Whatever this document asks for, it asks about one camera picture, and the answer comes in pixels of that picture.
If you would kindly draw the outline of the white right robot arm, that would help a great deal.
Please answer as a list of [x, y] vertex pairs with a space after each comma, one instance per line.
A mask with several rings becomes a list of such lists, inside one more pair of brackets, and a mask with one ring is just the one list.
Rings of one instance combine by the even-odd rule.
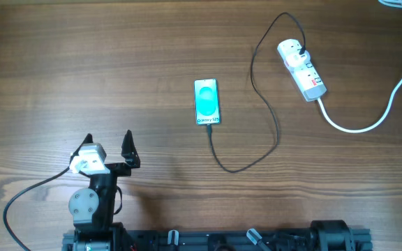
[[343, 220], [314, 220], [311, 229], [316, 233], [320, 251], [355, 250], [350, 228]]

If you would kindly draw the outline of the white power strip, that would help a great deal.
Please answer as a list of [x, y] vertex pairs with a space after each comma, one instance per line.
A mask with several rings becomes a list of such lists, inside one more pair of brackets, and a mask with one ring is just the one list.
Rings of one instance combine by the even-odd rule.
[[[303, 47], [300, 42], [295, 39], [284, 40], [277, 47], [283, 62], [286, 55], [293, 52], [300, 53], [302, 49]], [[311, 61], [305, 66], [295, 68], [293, 71], [288, 70], [288, 72], [291, 74], [306, 102], [315, 101], [326, 93], [327, 88]]]

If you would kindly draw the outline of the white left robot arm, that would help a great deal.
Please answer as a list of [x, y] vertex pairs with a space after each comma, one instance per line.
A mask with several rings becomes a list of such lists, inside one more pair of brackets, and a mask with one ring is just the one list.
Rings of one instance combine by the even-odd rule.
[[121, 145], [122, 162], [106, 163], [107, 154], [88, 134], [71, 154], [69, 168], [74, 174], [89, 178], [89, 187], [74, 192], [68, 209], [73, 216], [75, 230], [64, 235], [62, 250], [136, 250], [135, 241], [123, 224], [113, 217], [122, 209], [115, 208], [116, 195], [122, 196], [117, 179], [130, 176], [140, 168], [132, 132], [128, 130]]

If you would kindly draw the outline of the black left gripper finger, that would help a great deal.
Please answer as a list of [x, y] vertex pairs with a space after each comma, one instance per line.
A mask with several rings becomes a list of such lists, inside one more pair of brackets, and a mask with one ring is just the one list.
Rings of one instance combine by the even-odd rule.
[[73, 158], [79, 155], [78, 152], [79, 152], [79, 150], [83, 147], [83, 145], [84, 145], [84, 144], [92, 144], [93, 142], [94, 142], [94, 141], [93, 141], [93, 136], [92, 136], [92, 134], [91, 134], [91, 133], [88, 133], [88, 134], [86, 135], [86, 137], [84, 138], [84, 140], [82, 141], [82, 143], [77, 147], [77, 149], [76, 149], [73, 153], [71, 153], [71, 155], [70, 155], [70, 160], [69, 160], [69, 167], [71, 167], [71, 163], [72, 163], [72, 161], [73, 161]]
[[140, 168], [140, 157], [134, 145], [133, 134], [130, 130], [127, 130], [124, 136], [121, 145], [121, 156], [131, 169]]

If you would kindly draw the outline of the blue screen smartphone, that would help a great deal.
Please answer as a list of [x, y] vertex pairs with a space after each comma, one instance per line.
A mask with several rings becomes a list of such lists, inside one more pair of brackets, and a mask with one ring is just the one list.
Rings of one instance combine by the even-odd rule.
[[199, 126], [221, 122], [216, 79], [194, 81], [195, 115]]

